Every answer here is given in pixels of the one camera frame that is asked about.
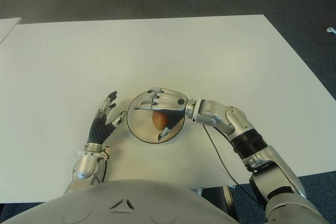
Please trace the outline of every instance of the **silver robotic hand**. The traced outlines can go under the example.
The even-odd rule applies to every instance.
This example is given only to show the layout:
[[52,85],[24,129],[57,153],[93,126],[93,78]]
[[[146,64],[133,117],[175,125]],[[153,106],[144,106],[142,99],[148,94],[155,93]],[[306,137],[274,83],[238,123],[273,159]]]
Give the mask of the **silver robotic hand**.
[[188,98],[184,94],[164,88],[152,88],[148,93],[153,93],[151,98],[142,101],[135,109],[158,111],[167,115],[167,125],[157,137],[160,141],[184,117]]
[[117,92],[112,92],[100,105],[93,119],[88,141],[84,145],[84,151],[78,152],[80,159],[73,167],[72,181],[67,187],[65,194],[93,185],[101,172],[101,160],[106,161],[106,169],[107,160],[109,159],[109,147],[106,146],[103,148],[103,143],[116,127],[124,121],[126,116],[126,111],[122,111],[111,123],[106,124],[108,114],[116,106],[115,103],[112,103],[116,98]]
[[[267,145],[240,109],[202,98],[187,99],[179,92],[164,88],[153,88],[149,92],[154,93],[152,99],[143,101],[138,109],[160,111],[179,120],[185,115],[194,123],[214,127],[229,140],[247,170],[252,172],[250,184],[260,204],[266,207],[267,220],[302,223],[313,219],[315,223],[327,223],[306,199],[299,178],[275,149]],[[165,127],[161,135],[175,125]]]

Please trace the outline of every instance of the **white object on floor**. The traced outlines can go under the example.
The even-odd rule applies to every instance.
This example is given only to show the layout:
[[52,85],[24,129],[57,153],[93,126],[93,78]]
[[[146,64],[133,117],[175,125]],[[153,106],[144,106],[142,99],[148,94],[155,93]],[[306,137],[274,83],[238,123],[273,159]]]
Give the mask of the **white object on floor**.
[[327,32],[336,34],[336,30],[334,28],[332,28],[332,27],[328,27],[327,28]]
[[[17,25],[0,50],[1,202],[62,195],[113,90],[111,118],[162,86],[242,109],[298,176],[336,168],[336,102],[263,15]],[[228,170],[248,183],[233,148],[209,133]],[[232,184],[204,129],[190,120],[162,144],[139,141],[123,122],[106,145],[109,180]]]
[[0,19],[0,44],[11,32],[16,24],[21,22],[21,18],[4,18]]

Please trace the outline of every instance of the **white table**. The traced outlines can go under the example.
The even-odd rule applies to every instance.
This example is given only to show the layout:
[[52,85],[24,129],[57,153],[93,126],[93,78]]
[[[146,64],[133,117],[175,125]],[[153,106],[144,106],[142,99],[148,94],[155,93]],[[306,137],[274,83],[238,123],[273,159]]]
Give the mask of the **white table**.
[[0,19],[0,44],[6,36],[12,31],[16,24],[21,22],[21,18]]
[[[298,176],[336,168],[335,100],[263,15],[17,25],[0,53],[1,202],[61,195],[113,90],[113,116],[160,86],[234,105]],[[232,175],[247,183],[232,147],[210,134]],[[163,144],[139,141],[126,123],[106,144],[109,180],[232,184],[202,126],[187,120]]]

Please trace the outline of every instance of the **robotic arm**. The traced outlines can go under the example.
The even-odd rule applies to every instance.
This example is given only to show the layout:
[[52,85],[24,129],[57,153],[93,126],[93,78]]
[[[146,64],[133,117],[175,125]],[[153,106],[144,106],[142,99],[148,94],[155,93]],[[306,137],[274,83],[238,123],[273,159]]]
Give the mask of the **robotic arm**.
[[93,119],[89,139],[84,146],[84,151],[78,152],[80,159],[73,167],[72,181],[65,194],[93,185],[101,171],[100,161],[109,159],[109,147],[106,146],[103,149],[103,143],[126,116],[126,111],[122,111],[111,123],[106,124],[107,115],[116,106],[115,103],[112,103],[116,98],[117,92],[115,91],[109,94],[99,107]]
[[276,150],[267,145],[240,109],[201,98],[188,100],[185,95],[164,88],[148,92],[153,93],[151,101],[143,101],[137,109],[159,111],[169,117],[158,140],[185,115],[194,123],[214,127],[229,140],[247,170],[252,172],[250,184],[261,205],[266,206],[268,221],[327,223],[306,199],[299,178]]

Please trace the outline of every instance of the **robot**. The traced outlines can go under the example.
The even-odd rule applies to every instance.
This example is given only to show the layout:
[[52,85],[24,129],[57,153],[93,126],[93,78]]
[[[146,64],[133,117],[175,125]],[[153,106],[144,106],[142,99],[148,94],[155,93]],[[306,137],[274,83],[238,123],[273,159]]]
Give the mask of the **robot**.
[[[151,99],[136,109],[167,115],[168,123],[158,141],[186,116],[194,123],[214,127],[230,142],[251,172],[249,182],[265,210],[265,223],[328,223],[307,199],[299,178],[240,109],[202,98],[188,99],[165,88],[152,88],[148,93]],[[123,111],[106,124],[116,94],[108,95],[100,106],[65,194],[4,223],[238,223],[191,190],[169,184],[129,179],[92,186],[101,173],[100,161],[107,165],[109,158],[109,148],[103,148],[103,143],[126,115]]]

